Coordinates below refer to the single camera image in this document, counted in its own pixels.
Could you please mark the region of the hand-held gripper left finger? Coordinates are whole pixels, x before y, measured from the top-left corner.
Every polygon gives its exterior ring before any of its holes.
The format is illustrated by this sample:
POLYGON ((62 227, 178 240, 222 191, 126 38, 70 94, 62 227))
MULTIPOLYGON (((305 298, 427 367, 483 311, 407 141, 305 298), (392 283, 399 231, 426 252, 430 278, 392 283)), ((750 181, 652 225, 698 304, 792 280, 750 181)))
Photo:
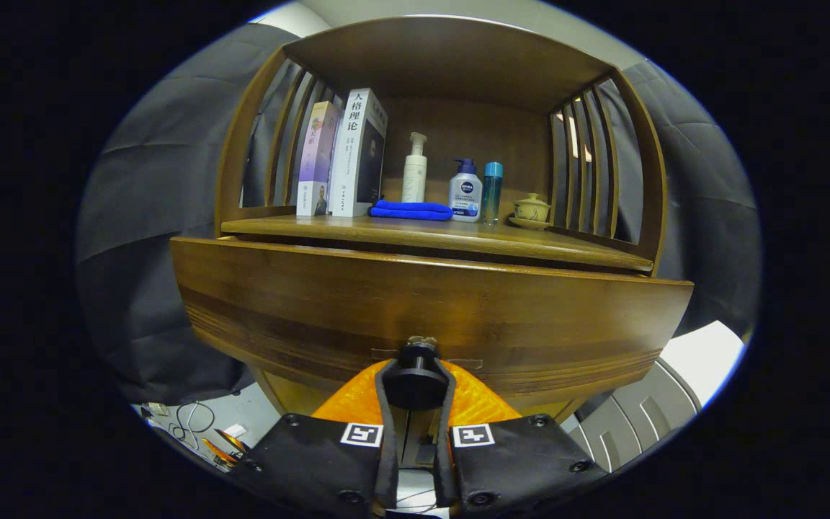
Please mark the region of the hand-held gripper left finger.
POLYGON ((313 414, 284 414, 231 469, 264 518, 372 518, 396 506, 395 426, 383 376, 363 369, 313 414))

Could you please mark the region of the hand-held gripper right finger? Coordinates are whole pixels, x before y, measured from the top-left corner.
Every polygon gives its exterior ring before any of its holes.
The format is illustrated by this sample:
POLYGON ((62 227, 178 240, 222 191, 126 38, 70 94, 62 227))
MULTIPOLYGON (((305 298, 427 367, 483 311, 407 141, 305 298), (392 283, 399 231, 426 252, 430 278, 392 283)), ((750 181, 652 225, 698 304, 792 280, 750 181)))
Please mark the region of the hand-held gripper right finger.
POLYGON ((549 414, 517 413, 474 375, 438 359, 448 380, 434 457, 436 499, 452 516, 541 516, 608 473, 549 414))

